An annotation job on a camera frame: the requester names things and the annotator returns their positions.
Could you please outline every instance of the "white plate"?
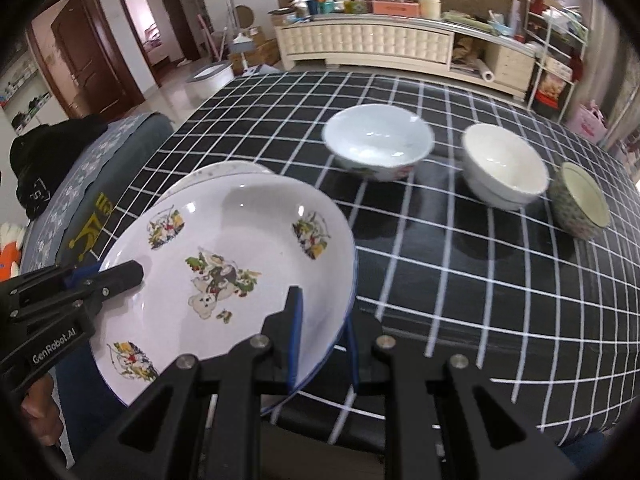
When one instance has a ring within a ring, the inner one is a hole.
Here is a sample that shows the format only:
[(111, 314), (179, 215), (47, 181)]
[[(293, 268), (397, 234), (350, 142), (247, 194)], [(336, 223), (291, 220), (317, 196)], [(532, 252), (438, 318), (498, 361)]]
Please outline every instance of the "white plate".
[(242, 173), (273, 174), (273, 171), (261, 166), (260, 164), (256, 164), (255, 162), (247, 162), (245, 160), (224, 160), (223, 162), (214, 162), (213, 164), (203, 166), (199, 170), (182, 177), (178, 182), (162, 193), (158, 202), (176, 194), (178, 191), (182, 191), (189, 186), (193, 186), (193, 184), (198, 184), (212, 178), (218, 178), (219, 176)]
[(340, 209), (272, 174), (207, 180), (156, 204), (101, 269), (128, 260), (143, 266), (143, 283), (104, 303), (91, 339), (98, 370), (125, 404), (178, 355), (225, 354), (260, 332), (290, 285), (303, 290), (302, 387), (333, 349), (355, 295), (355, 244)]
[(433, 130), (420, 117), (383, 104), (338, 112), (322, 140), (344, 168), (381, 182), (407, 177), (434, 146)]

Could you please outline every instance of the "green patterned bowl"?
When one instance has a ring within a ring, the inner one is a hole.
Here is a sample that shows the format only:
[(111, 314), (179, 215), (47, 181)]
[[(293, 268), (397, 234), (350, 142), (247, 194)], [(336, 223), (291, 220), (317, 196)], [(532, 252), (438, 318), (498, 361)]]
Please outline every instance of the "green patterned bowl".
[(609, 206), (600, 186), (576, 164), (560, 165), (548, 195), (554, 217), (576, 238), (590, 240), (609, 225)]

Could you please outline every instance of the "black and white checkered tablecloth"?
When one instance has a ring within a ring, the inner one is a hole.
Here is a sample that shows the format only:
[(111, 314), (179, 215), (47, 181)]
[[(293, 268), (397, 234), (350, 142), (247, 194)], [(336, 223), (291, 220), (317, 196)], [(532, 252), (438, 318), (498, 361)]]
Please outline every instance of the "black and white checkered tablecloth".
[[(390, 103), (431, 124), (434, 152), (405, 182), (364, 182), (334, 164), (322, 126), (357, 104)], [(553, 173), (572, 160), (602, 186), (612, 224), (590, 243), (555, 227), (546, 197), (519, 212), (485, 207), (460, 172), (462, 132), (476, 122), (525, 137)], [(561, 126), (474, 92), (358, 73), (238, 78), (162, 146), (126, 190), (94, 248), (113, 241), (181, 177), (232, 158), (259, 162), (333, 198), (360, 262), (356, 307), (385, 329), (459, 349), (557, 442), (618, 420), (638, 371), (640, 196), (622, 167)], [(383, 403), (350, 389), (344, 348), (281, 410), (278, 425), (380, 451)]]

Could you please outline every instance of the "wooden door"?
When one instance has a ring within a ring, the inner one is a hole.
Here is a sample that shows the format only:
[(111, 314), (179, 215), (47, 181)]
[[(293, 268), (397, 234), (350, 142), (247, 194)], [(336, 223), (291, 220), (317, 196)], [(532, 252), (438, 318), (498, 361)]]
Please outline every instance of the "wooden door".
[(102, 50), (82, 0), (69, 0), (51, 29), (92, 113), (111, 121), (122, 117), (134, 106)]
[(187, 16), (180, 0), (162, 0), (162, 2), (166, 13), (169, 15), (175, 38), (178, 40), (184, 57), (192, 61), (200, 59), (200, 51), (191, 33), (189, 22), (187, 22)]

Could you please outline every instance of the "door frame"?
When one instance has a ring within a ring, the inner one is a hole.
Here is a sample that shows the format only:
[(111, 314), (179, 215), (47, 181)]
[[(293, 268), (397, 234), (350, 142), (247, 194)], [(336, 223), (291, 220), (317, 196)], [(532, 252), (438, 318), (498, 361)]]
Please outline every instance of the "door frame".
[[(38, 8), (36, 12), (36, 16), (49, 9), (55, 3), (58, 3), (60, 0), (45, 0), (44, 3)], [(100, 45), (104, 57), (106, 58), (108, 65), (113, 71), (114, 76), (120, 81), (125, 92), (131, 98), (133, 105), (138, 106), (145, 101), (140, 88), (138, 87), (135, 79), (131, 75), (129, 71), (129, 67), (127, 67), (127, 63), (124, 61), (122, 57), (122, 53), (116, 44), (115, 38), (113, 37), (113, 33), (111, 31), (111, 27), (107, 22), (107, 18), (104, 15), (104, 11), (102, 10), (102, 6), (100, 4), (100, 0), (82, 0), (84, 3), (84, 8), (87, 11), (89, 17), (89, 24), (93, 27), (96, 38), (98, 39), (98, 44)], [(44, 61), (42, 56), (42, 52), (40, 51), (40, 46), (36, 41), (35, 33), (33, 31), (33, 25), (31, 22), (27, 25), (27, 37), (29, 38), (29, 43), (31, 45), (31, 49), (33, 50), (33, 54), (36, 58), (36, 62), (40, 67), (40, 71), (42, 75), (47, 80), (53, 95), (55, 95), (58, 102), (62, 106), (63, 110), (69, 116), (69, 118), (79, 118), (80, 115), (78, 112), (64, 99), (60, 88), (56, 84), (51, 72), (49, 71), (49, 67)]]
[(155, 80), (155, 82), (156, 82), (156, 84), (158, 85), (158, 88), (159, 88), (159, 87), (162, 86), (162, 83), (160, 82), (160, 80), (156, 76), (156, 71), (154, 70), (154, 67), (151, 64), (151, 60), (149, 59), (149, 56), (146, 53), (145, 46), (142, 44), (142, 41), (140, 41), (140, 37), (138, 35), (138, 32), (136, 31), (136, 25), (133, 23), (133, 18), (131, 17), (131, 13), (129, 12), (129, 7), (127, 7), (127, 1), (126, 0), (120, 0), (120, 5), (122, 6), (122, 10), (124, 11), (124, 16), (127, 19), (127, 22), (129, 23), (129, 28), (131, 29), (131, 32), (133, 33), (134, 38), (136, 38), (136, 43), (138, 44), (138, 47), (140, 48), (140, 52), (142, 53), (142, 57), (145, 58), (146, 65), (149, 67), (149, 71), (151, 72), (151, 75), (154, 77), (154, 80)]
[[(194, 52), (197, 53), (198, 55), (196, 59), (199, 59), (200, 51), (198, 50), (196, 39), (193, 37), (191, 28), (189, 27), (189, 23), (187, 22), (187, 17), (184, 13), (184, 9), (182, 8), (181, 1), (170, 0), (173, 4), (177, 4), (177, 5), (169, 5), (169, 6), (167, 5), (167, 1), (168, 0), (162, 0), (162, 3), (164, 4), (164, 8), (166, 9), (167, 14), (169, 15), (169, 21), (171, 22), (171, 26), (174, 29), (176, 40), (178, 40), (178, 44), (182, 49), (182, 53), (184, 54), (185, 59), (190, 59), (190, 57), (193, 57)], [(153, 69), (153, 65), (151, 65), (149, 56), (145, 51), (145, 47), (143, 46), (142, 41), (138, 36), (138, 33), (136, 31), (136, 26), (133, 23), (133, 19), (129, 12), (129, 7), (127, 7), (126, 0), (120, 0), (120, 4), (122, 5), (122, 10), (124, 11), (124, 15), (127, 21), (129, 22), (129, 27), (136, 38), (136, 43), (140, 48), (140, 52), (142, 52), (142, 56), (145, 58), (146, 64), (149, 66), (149, 70), (151, 70), (151, 73), (154, 76), (154, 79), (156, 80), (156, 84), (158, 86), (162, 86), (161, 82), (156, 77), (156, 73)]]

